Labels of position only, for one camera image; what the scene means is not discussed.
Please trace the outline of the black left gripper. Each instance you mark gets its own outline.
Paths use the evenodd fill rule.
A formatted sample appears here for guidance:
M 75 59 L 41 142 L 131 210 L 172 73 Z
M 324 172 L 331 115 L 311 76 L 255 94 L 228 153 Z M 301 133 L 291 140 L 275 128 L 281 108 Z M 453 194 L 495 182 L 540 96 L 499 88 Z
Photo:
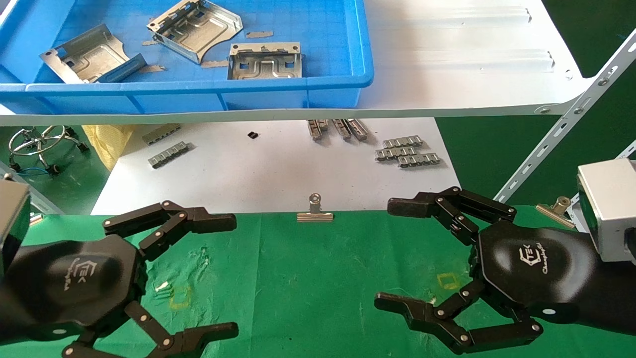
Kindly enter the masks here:
M 145 261 L 154 261 L 186 234 L 224 233 L 237 228 L 234 214 L 164 201 L 111 217 L 100 240 L 64 240 L 22 249 L 22 303 L 30 320 L 28 340 L 79 338 L 64 358 L 118 358 L 93 345 L 132 319 L 155 342 L 148 358 L 200 358 L 215 341 L 238 336 L 235 322 L 168 331 L 138 302 L 148 280 Z M 124 238 L 152 229 L 139 252 Z

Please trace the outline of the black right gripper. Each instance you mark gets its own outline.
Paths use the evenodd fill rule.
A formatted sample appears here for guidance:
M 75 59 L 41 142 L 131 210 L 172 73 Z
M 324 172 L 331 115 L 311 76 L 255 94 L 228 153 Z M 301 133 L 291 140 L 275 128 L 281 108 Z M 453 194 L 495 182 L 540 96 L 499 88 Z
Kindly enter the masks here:
M 375 308 L 400 314 L 408 328 L 440 340 L 457 355 L 531 344 L 543 333 L 532 317 L 552 323 L 586 323 L 597 313 L 592 281 L 597 252 L 581 233 L 511 223 L 516 209 L 458 186 L 390 198 L 388 214 L 436 218 L 466 246 L 477 243 L 477 277 L 438 307 L 379 292 Z M 470 217 L 493 224 L 479 228 Z M 455 317 L 480 298 L 512 323 L 467 330 Z

